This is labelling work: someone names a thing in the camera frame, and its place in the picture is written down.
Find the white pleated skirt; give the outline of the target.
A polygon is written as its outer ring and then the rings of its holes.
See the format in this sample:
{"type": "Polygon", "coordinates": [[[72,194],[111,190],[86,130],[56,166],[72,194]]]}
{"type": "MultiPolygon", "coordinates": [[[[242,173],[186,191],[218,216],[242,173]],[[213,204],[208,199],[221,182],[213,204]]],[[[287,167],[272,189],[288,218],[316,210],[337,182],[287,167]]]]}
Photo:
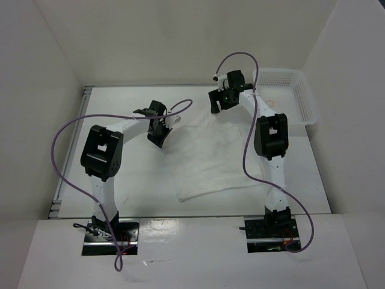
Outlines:
{"type": "Polygon", "coordinates": [[[209,113],[171,132],[163,151],[178,200],[257,185],[243,172],[244,146],[234,123],[209,113]]]}

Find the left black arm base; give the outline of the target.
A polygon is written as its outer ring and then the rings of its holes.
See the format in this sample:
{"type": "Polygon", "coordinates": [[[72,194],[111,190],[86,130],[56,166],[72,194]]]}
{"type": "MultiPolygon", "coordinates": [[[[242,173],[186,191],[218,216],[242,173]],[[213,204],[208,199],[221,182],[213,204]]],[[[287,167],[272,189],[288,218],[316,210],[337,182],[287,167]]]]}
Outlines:
{"type": "MultiPolygon", "coordinates": [[[[82,256],[117,255],[117,249],[109,232],[93,226],[91,220],[86,225],[74,223],[73,227],[84,230],[82,256]]],[[[121,219],[115,233],[116,241],[122,255],[137,255],[140,224],[136,220],[121,219]]]]}

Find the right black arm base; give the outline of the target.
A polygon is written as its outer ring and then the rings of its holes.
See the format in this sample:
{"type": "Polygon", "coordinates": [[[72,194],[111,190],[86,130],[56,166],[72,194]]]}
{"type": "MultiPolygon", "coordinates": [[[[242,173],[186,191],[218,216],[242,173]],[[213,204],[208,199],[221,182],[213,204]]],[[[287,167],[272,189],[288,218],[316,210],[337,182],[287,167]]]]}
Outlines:
{"type": "Polygon", "coordinates": [[[266,216],[245,217],[239,230],[245,234],[248,253],[298,251],[302,248],[295,217],[284,225],[270,226],[266,216]]]}

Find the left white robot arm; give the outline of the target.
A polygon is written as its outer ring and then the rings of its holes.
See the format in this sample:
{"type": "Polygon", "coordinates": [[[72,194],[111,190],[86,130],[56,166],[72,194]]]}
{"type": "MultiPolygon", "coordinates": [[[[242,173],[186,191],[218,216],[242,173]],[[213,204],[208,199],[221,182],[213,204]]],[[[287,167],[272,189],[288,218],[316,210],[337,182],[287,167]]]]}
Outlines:
{"type": "Polygon", "coordinates": [[[120,232],[114,177],[122,164],[123,146],[146,133],[147,139],[161,148],[173,126],[166,114],[163,103],[152,101],[149,108],[135,110],[130,119],[109,126],[94,125],[88,133],[81,166],[90,177],[92,196],[97,199],[91,221],[105,240],[114,240],[120,232]]]}

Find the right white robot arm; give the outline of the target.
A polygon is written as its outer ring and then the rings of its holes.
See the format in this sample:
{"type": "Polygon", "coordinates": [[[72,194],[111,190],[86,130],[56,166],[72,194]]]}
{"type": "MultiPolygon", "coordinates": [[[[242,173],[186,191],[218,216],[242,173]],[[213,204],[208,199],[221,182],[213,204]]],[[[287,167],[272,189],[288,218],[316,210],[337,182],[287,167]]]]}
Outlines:
{"type": "Polygon", "coordinates": [[[245,82],[240,70],[215,74],[214,81],[217,88],[208,93],[212,114],[241,105],[255,118],[252,121],[253,146],[261,157],[262,182],[272,186],[265,199],[263,229],[269,236],[276,237],[291,221],[288,198],[282,191],[285,187],[283,164],[289,146],[288,118],[272,110],[253,91],[253,84],[245,82]]]}

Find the orange rubber band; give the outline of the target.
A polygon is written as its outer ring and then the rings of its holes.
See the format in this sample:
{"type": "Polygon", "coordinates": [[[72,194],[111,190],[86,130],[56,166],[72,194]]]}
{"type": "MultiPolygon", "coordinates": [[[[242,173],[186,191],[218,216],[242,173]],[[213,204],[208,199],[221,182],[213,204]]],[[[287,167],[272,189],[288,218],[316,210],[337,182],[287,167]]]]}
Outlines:
{"type": "Polygon", "coordinates": [[[273,107],[273,106],[274,106],[274,102],[273,102],[272,100],[267,100],[267,101],[266,101],[266,104],[267,104],[267,106],[269,106],[269,107],[273,107]]]}

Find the white perforated plastic basket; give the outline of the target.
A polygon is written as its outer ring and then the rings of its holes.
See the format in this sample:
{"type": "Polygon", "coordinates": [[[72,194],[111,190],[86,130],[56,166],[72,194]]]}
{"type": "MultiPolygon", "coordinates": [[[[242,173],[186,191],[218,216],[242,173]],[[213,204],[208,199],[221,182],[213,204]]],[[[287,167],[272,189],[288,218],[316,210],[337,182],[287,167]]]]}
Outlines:
{"type": "Polygon", "coordinates": [[[257,78],[257,92],[277,113],[284,113],[290,125],[314,125],[317,120],[313,93],[300,70],[264,68],[253,71],[257,78]]]}

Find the aluminium table edge rail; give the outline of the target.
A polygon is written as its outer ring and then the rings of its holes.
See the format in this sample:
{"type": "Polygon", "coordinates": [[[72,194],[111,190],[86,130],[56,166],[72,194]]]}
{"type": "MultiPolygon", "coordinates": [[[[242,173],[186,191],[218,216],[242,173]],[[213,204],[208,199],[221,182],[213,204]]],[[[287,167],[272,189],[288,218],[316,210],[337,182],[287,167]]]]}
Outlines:
{"type": "MultiPolygon", "coordinates": [[[[91,96],[93,88],[94,88],[93,85],[87,85],[84,87],[84,91],[83,91],[83,94],[81,97],[81,105],[80,105],[80,108],[79,108],[79,111],[78,111],[76,117],[85,115],[85,112],[87,110],[88,102],[90,100],[90,96],[91,96]]],[[[75,151],[75,149],[73,147],[76,146],[76,144],[77,144],[77,141],[79,138],[79,130],[80,130],[79,127],[81,125],[82,125],[81,123],[75,122],[75,123],[72,123],[71,125],[69,125],[68,128],[66,128],[72,134],[71,134],[69,145],[68,145],[68,148],[66,151],[66,156],[65,156],[64,161],[63,161],[63,165],[60,167],[60,170],[59,170],[63,176],[66,174],[67,171],[70,170],[70,165],[72,164],[72,160],[73,160],[73,153],[75,151]]],[[[65,182],[61,178],[58,178],[58,184],[57,184],[54,198],[53,198],[51,206],[50,206],[48,219],[53,219],[53,220],[58,219],[60,206],[61,206],[61,203],[63,200],[62,187],[64,186],[64,184],[65,184],[65,182]]]]}

